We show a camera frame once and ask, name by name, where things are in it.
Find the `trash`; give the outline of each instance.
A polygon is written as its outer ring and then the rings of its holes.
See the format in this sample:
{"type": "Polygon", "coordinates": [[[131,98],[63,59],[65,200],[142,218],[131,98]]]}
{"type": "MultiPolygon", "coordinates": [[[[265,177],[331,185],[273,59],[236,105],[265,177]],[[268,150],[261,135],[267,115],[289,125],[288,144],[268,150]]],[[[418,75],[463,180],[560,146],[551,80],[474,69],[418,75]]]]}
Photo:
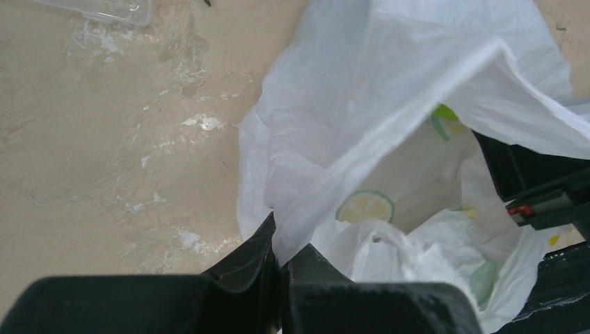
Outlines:
{"type": "Polygon", "coordinates": [[[280,264],[312,242],[354,281],[450,283],[495,332],[557,230],[511,220],[468,128],[588,159],[568,78],[532,1],[310,0],[240,127],[242,237],[274,210],[280,264]]]}

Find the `plastic container lid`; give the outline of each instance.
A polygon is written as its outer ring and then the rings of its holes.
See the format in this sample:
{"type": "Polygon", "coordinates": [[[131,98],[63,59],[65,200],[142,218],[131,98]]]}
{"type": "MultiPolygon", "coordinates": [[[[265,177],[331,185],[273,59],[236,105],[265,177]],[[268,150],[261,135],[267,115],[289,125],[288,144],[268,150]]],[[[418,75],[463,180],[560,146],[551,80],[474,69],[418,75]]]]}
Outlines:
{"type": "Polygon", "coordinates": [[[153,0],[34,0],[50,6],[75,10],[88,19],[145,26],[152,20],[153,0]]]}

